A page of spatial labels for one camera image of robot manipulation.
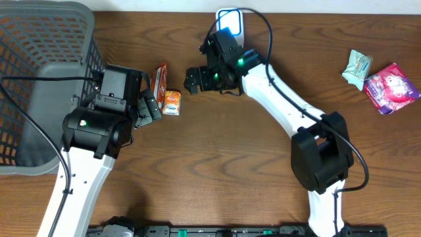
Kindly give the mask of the small orange tissue pack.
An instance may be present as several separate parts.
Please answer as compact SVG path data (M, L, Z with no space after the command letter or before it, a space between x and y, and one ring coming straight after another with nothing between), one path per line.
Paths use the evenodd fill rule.
M162 113L178 116L180 114L181 101L182 95L180 92L166 91Z

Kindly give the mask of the orange brown snack packet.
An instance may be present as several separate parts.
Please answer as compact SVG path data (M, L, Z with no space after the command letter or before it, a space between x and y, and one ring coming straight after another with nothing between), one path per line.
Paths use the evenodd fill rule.
M161 110L164 104L166 93L166 77L167 77L167 64L164 63L159 66L153 73L151 79L151 91L156 99L158 108Z

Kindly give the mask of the teal tissue pack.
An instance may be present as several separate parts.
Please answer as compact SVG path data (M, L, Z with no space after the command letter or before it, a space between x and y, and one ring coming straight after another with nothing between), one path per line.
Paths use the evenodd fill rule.
M342 77L344 77L349 84L356 86L359 91L362 91L364 81L368 78L372 61L372 56L363 55L352 49L346 69L342 72Z

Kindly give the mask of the red purple snack packet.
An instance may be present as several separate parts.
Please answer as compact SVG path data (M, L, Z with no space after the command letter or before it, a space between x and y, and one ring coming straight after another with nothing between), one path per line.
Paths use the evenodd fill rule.
M363 91L383 115L398 111L420 98L420 92L396 63L367 78Z

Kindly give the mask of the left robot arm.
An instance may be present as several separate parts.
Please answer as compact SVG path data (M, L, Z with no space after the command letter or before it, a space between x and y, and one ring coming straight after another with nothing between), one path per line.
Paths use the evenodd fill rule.
M101 188L132 132L161 118L146 72L109 65L67 114L55 187L38 236L85 236Z

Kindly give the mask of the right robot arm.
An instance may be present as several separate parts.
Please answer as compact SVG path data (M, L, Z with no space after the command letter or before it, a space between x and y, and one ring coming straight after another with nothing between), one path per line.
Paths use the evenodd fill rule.
M309 193L309 227L317 236L334 236L345 226L341 194L354 159L345 143L345 119L301 99L258 52L245 51L228 28L208 35L199 48L207 65L189 68L190 93L237 89L261 104L291 139L291 169Z

